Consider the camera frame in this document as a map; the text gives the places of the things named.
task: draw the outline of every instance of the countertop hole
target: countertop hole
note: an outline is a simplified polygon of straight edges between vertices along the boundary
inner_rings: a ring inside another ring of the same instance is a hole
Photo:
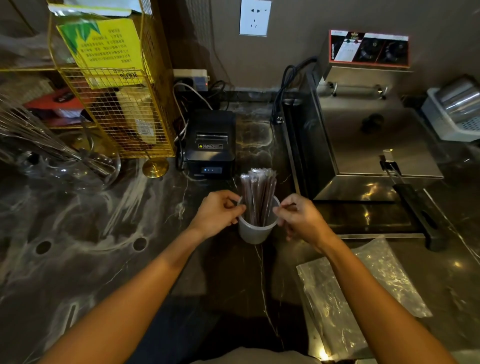
[[[38,255],[42,255],[48,252],[51,247],[52,243],[48,240],[45,240],[44,242],[41,242],[39,245],[36,246],[35,251]]]
[[[133,248],[138,252],[141,252],[146,246],[147,240],[145,238],[138,238],[133,242]]]

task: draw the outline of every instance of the receipt printer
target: receipt printer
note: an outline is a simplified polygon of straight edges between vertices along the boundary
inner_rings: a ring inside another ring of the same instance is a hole
[[[197,110],[190,113],[185,137],[189,176],[221,180],[233,176],[235,119],[232,111]]]

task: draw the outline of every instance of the whisk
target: whisk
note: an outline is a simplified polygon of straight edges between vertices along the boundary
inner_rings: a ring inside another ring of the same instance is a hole
[[[112,167],[85,158],[82,154],[62,142],[43,122],[24,108],[20,103],[0,94],[0,135],[23,149],[54,158],[58,161],[82,161],[100,176],[112,173]]]

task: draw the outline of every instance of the plastic container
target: plastic container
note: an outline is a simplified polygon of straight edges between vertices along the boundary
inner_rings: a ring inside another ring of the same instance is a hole
[[[455,124],[435,97],[439,88],[430,88],[428,97],[421,110],[427,117],[433,129],[442,140],[456,142],[472,142],[480,139],[480,118],[475,117],[469,121]]]
[[[278,198],[273,196],[273,203],[272,208],[280,206],[280,201]],[[245,219],[240,216],[239,217],[239,233],[240,237],[250,244],[261,244],[263,243],[272,229],[275,227],[278,221],[278,217],[272,212],[270,209],[270,215],[268,217],[268,225],[267,226],[253,226],[245,221]]]

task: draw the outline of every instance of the gold wire basket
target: gold wire basket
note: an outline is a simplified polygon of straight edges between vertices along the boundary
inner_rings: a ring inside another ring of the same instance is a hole
[[[157,9],[139,0],[142,15],[137,25],[143,69],[85,68],[58,62],[56,69],[80,99],[100,130],[119,148],[122,158],[173,157],[178,116],[173,100],[173,70]],[[50,17],[49,34],[57,31]],[[119,75],[125,83],[119,84]],[[102,88],[89,85],[97,80]]]

